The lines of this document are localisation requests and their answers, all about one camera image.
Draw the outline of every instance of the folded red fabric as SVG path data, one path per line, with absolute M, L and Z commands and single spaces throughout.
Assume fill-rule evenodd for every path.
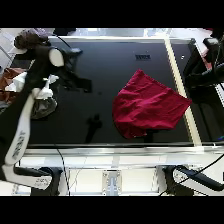
M 146 129 L 175 128 L 191 102 L 137 70 L 113 101 L 113 119 L 125 138 L 140 137 Z

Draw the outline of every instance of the black tabletop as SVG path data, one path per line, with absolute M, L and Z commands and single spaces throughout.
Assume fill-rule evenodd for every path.
M 173 74 L 168 61 L 164 43 L 134 43 L 134 42 L 73 42 L 72 47 L 83 50 L 77 63 L 77 74 L 81 78 L 92 81 L 92 93 L 67 91 L 62 86 L 58 93 L 58 108 L 45 119 L 31 122 L 31 137 L 29 144 L 85 144 L 88 143 L 173 143 L 191 142 L 184 118 L 169 131 L 151 132 L 147 137 L 125 139 L 117 131 L 112 119 L 112 102 L 118 92 L 125 86 L 137 69 L 158 80 L 176 91 Z M 56 42 L 54 46 L 66 48 L 64 43 Z M 191 56 L 192 49 L 188 44 L 172 44 L 177 64 L 183 76 L 184 68 Z M 135 54 L 150 54 L 150 60 L 136 60 Z M 216 99 L 219 112 L 221 102 L 213 88 L 213 101 Z M 209 118 L 209 122 L 217 124 L 212 135 L 206 129 L 208 126 L 202 119 L 200 108 L 193 103 L 191 106 L 202 141 L 212 141 L 222 135 L 218 121 Z M 91 120 L 99 116 L 101 125 L 94 133 L 91 132 Z

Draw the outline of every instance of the brown object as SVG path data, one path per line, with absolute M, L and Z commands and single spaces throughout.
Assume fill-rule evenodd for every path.
M 11 103 L 18 93 L 5 91 L 5 87 L 12 83 L 12 79 L 17 75 L 25 72 L 25 69 L 21 68 L 6 68 L 2 77 L 0 78 L 0 101 Z
M 34 49 L 37 45 L 48 44 L 48 35 L 41 28 L 23 30 L 14 40 L 14 46 L 18 49 Z

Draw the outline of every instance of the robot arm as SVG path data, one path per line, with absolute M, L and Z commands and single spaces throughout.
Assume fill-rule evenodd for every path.
M 73 81 L 73 73 L 68 72 L 68 69 L 72 71 L 80 53 L 79 49 L 64 51 L 53 47 L 40 47 L 36 50 L 35 62 L 27 72 L 22 91 L 0 116 L 0 180 L 38 189 L 46 189 L 50 185 L 52 175 L 49 173 L 15 167 L 15 164 L 27 148 L 31 111 L 35 97 L 45 86 L 43 79 L 62 69 L 67 70 L 63 73 L 63 78 Z

